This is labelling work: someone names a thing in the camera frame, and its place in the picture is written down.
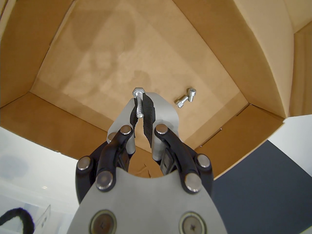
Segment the cardboard box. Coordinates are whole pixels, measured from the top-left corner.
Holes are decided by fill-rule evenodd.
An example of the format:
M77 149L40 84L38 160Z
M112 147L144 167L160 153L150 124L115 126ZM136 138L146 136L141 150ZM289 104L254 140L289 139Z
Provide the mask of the cardboard box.
M312 113L311 0L6 0L0 124L80 158L134 87L174 105L181 139L219 176L289 116ZM161 176L143 135L130 172Z

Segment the dark gray surface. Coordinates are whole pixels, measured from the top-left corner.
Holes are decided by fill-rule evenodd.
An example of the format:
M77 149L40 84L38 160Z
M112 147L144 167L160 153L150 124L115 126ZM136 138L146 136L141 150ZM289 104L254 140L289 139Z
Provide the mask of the dark gray surface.
M213 201L228 234L297 234L312 225L312 177L269 141L214 181Z

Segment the black cable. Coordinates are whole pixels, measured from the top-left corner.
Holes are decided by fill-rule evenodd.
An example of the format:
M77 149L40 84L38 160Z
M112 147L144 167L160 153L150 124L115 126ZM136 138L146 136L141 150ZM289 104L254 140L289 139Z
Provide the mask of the black cable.
M0 217L0 226L7 221L13 219L14 217L19 217L23 223L23 234L33 234L35 231L35 224L32 221L32 217L23 208L14 208L7 211Z

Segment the silver screw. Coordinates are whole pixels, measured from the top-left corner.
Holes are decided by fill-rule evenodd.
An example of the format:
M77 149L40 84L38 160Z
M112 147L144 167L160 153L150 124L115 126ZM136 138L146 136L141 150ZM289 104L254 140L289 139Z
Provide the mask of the silver screw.
M137 110L136 110L136 116L138 118L143 118L143 93L145 93L144 89L142 87L136 87L132 94L137 99Z
M168 127L165 124L158 124L155 129L161 135L166 134L168 131Z
M206 227L203 219L195 212L187 212L180 218L179 230L181 234L204 234Z
M188 190L197 193L202 189L202 180L196 173L188 173L185 176L184 183Z
M176 104L177 107L181 108L183 106L184 102L187 101L187 100L188 100L188 96L183 96L182 99L181 100L177 100L175 102L175 104Z
M198 164L203 168L208 168L210 166L210 160L206 155L198 155L197 161Z
M90 163L91 163L90 157L84 156L84 157L79 159L79 161L77 163L77 168L81 171L86 170L87 168L89 168Z
M189 88L189 89L187 90L187 95L188 95L188 101L189 101L189 102L192 102L194 96L196 95L196 89L195 89L195 88Z
M91 234L116 233L117 221L115 215L109 210L97 212L91 219L89 232Z
M116 135L116 132L112 132L112 133L110 133L110 134L108 135L108 137L107 137L107 143L108 143L108 144L113 140L113 138L114 138L115 135Z
M123 135L128 135L130 132L131 132L131 127L129 125L123 125L121 128L120 128L120 132L123 134Z
M96 187L103 191L109 188L113 183L113 175L109 171L102 171L97 175Z

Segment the white wall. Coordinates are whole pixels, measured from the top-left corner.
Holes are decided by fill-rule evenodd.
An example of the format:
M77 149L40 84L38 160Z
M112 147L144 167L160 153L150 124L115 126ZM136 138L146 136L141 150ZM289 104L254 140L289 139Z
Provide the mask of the white wall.
M312 176L312 115L287 118L269 141Z
M66 233L78 208L76 163L0 128L0 215L23 207L38 225L36 234ZM19 219L5 223L0 233L21 233Z

